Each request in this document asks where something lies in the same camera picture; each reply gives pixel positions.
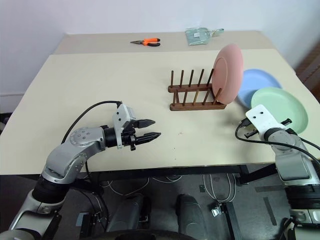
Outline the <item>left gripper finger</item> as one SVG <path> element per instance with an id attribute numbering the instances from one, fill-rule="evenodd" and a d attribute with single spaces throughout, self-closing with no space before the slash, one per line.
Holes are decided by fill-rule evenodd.
<path id="1" fill-rule="evenodd" d="M 144 135 L 138 136 L 135 138 L 135 144 L 141 145 L 141 144 L 149 143 L 149 142 L 155 140 L 156 138 L 158 138 L 160 135 L 161 135 L 160 132 L 145 133 Z"/>
<path id="2" fill-rule="evenodd" d="M 146 128 L 146 127 L 153 125 L 155 123 L 156 122 L 151 119 L 139 119 L 136 121 L 136 128 L 138 128 L 138 129 Z"/>

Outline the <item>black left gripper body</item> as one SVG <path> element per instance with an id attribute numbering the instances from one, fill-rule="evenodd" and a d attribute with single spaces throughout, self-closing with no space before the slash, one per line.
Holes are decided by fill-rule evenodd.
<path id="1" fill-rule="evenodd" d="M 124 124 L 123 130 L 121 133 L 121 141 L 124 147 L 129 146 L 131 151 L 136 149 L 136 130 L 138 127 L 137 120 L 131 120 Z"/>

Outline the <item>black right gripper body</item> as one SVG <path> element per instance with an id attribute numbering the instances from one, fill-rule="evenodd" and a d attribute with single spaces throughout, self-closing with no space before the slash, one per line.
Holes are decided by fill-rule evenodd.
<path id="1" fill-rule="evenodd" d="M 291 124 L 291 119 L 287 118 L 281 123 L 276 120 L 264 120 L 256 122 L 255 124 L 250 122 L 251 125 L 254 125 L 254 129 L 251 132 L 245 133 L 244 136 L 248 139 L 256 134 L 259 134 L 263 139 L 267 139 L 271 134 L 283 130 L 288 134 L 292 134 L 293 130 L 287 125 Z"/>

